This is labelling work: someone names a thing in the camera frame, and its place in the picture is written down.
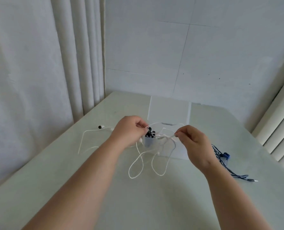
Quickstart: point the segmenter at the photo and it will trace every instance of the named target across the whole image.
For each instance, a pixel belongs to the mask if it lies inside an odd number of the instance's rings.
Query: white wall
[[[253,130],[284,84],[284,0],[106,0],[106,92],[227,108]]]

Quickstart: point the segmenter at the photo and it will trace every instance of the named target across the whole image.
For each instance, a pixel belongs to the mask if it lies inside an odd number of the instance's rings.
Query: white curtain
[[[103,3],[0,0],[0,181],[104,98]]]

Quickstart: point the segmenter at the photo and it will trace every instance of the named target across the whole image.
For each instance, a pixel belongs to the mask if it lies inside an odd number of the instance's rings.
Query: dark blue cable
[[[221,163],[221,165],[223,165],[229,172],[230,174],[232,175],[232,177],[234,178],[239,178],[239,179],[242,179],[242,180],[246,180],[248,182],[256,182],[256,180],[254,179],[251,179],[251,178],[247,178],[248,177],[248,174],[245,174],[245,175],[238,175],[238,174],[235,174],[232,170],[230,170],[226,165],[227,165],[227,162],[228,162],[228,159],[230,159],[230,155],[228,153],[221,153],[220,150],[218,150],[218,148],[216,146],[214,146],[212,144],[212,148],[214,150],[214,153],[216,154],[216,157],[217,159],[219,160],[219,162]]]

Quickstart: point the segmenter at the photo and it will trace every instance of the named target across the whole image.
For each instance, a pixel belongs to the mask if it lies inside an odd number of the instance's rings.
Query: forearm
[[[92,229],[123,147],[103,143],[25,226],[27,229]]]
[[[222,230],[271,230],[251,199],[221,164],[204,174]]]

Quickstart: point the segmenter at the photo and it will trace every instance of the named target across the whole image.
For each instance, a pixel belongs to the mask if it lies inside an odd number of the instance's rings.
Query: table
[[[115,126],[125,115],[147,119],[150,98],[112,93],[17,171],[0,186],[0,229],[21,229],[88,158],[92,151],[77,154],[83,131]],[[278,162],[223,108],[192,104],[189,122],[231,155],[231,170],[259,180],[238,182],[271,226],[284,230],[284,169]],[[108,136],[89,135],[85,149]],[[130,179],[128,168],[137,155],[134,147],[121,155],[95,229],[220,229],[207,181],[190,161],[171,159],[163,177],[146,164]],[[165,161],[158,157],[155,165]]]

